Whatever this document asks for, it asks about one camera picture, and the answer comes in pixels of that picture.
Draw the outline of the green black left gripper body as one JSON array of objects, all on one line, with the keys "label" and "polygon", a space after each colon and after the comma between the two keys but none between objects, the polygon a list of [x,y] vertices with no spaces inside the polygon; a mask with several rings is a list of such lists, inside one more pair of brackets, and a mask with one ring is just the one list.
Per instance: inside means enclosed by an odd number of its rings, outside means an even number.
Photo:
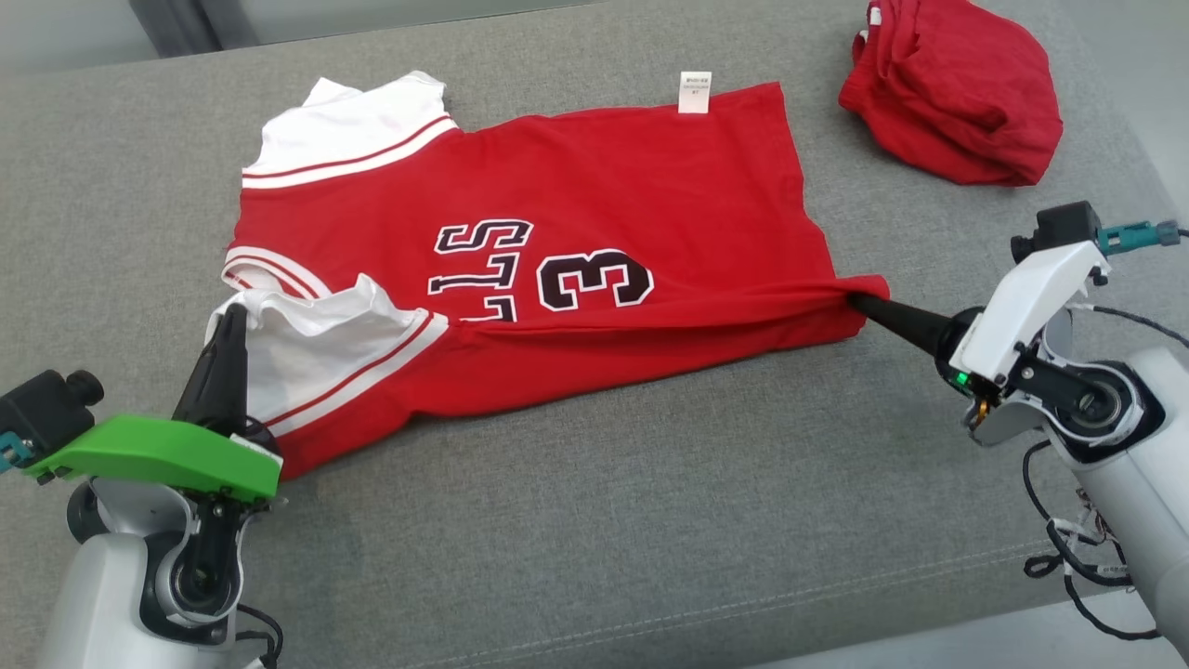
[{"label": "green black left gripper body", "polygon": [[115,415],[25,467],[34,479],[99,476],[165,484],[251,504],[279,491],[283,460],[249,441],[205,427]]}]

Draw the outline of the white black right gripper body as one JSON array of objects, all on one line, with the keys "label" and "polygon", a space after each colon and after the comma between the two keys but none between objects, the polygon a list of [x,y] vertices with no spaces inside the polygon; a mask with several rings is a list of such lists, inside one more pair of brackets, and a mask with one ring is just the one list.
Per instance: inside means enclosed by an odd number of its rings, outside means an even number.
[{"label": "white black right gripper body", "polygon": [[1078,242],[1032,253],[1000,280],[948,360],[968,381],[990,381],[989,391],[975,391],[962,419],[977,444],[1000,444],[1042,427],[1074,443],[1111,443],[1111,389],[1052,354],[1044,337],[1069,301],[1088,294],[1092,274],[1111,271],[1095,242]]}]

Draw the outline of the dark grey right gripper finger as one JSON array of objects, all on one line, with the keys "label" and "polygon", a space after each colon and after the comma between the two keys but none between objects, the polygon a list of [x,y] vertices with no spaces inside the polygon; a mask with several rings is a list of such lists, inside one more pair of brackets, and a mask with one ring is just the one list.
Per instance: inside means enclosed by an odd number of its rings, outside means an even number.
[{"label": "dark grey right gripper finger", "polygon": [[920,348],[930,356],[938,356],[942,342],[942,329],[887,329],[897,337],[902,337],[913,347]]},{"label": "dark grey right gripper finger", "polygon": [[866,314],[867,318],[886,329],[943,329],[948,323],[948,316],[943,314],[883,299],[874,294],[848,294],[847,302],[850,308]]}]

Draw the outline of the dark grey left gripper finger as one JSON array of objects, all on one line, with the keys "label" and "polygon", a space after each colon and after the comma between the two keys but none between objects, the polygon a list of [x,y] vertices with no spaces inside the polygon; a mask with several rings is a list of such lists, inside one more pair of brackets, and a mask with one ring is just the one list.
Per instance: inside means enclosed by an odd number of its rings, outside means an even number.
[{"label": "dark grey left gripper finger", "polygon": [[203,351],[174,409],[174,422],[218,435],[234,433],[234,307],[212,320]]},{"label": "dark grey left gripper finger", "polygon": [[247,411],[249,356],[246,348],[249,313],[232,304],[222,314],[222,433],[241,436],[251,443],[275,443],[270,428]]}]

